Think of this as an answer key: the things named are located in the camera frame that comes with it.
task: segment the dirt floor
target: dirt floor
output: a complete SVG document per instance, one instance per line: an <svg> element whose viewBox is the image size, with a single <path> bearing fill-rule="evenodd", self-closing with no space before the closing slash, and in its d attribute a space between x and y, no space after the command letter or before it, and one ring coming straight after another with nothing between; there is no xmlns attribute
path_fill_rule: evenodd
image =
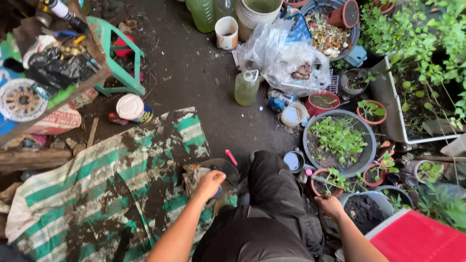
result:
<svg viewBox="0 0 466 262"><path fill-rule="evenodd" d="M92 3L91 0L91 3L96 6L99 1ZM126 3L127 16L139 21L141 31L131 35L146 54L142 71L146 73L146 91L150 94L145 102L153 108L155 116L195 106L211 156L226 158L224 151L229 149L240 170L247 169L250 152L264 149L284 155L301 144L298 143L300 133L295 131L291 135L283 126L277 126L277 115L266 107L268 85L261 86L254 105L243 107L236 103L234 80L239 71L233 55L216 47L214 32L203 34L195 28L184 2L126 0ZM100 95L79 109L86 131L77 128L59 137L87 141L95 117L100 118L95 141L134 127L134 124L119 126L107 120L107 115L115 111L117 101L118 97L109 99Z"/></svg>

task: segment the white planter box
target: white planter box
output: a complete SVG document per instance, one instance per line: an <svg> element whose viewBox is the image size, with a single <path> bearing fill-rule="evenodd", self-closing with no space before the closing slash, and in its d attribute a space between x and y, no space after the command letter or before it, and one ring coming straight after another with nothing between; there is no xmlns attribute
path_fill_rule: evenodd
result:
<svg viewBox="0 0 466 262"><path fill-rule="evenodd" d="M390 68L389 57L385 58L370 69L370 72L374 75L377 72L385 72ZM372 82L369 82L370 90L376 101L382 103L387 109L387 119L381 123L380 129L382 134L386 135L387 139L392 139L395 142L405 142L408 144L420 144L427 143L443 139L457 138L460 135L447 135L438 136L432 138L415 139L409 140L406 134L406 128L404 125L403 111L401 110L400 99L397 94L395 83L391 72L385 74L385 80L382 76L376 77Z"/></svg>

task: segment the dark pants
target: dark pants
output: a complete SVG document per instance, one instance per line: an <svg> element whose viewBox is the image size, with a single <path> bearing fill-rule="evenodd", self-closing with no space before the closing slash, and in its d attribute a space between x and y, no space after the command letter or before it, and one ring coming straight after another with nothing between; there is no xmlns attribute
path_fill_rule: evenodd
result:
<svg viewBox="0 0 466 262"><path fill-rule="evenodd" d="M311 254L321 254L320 221L309 214L308 199L283 159L268 151L256 152L247 179L251 206L222 208L196 247L192 261L200 262L218 230L241 217L275 219L293 231Z"/></svg>

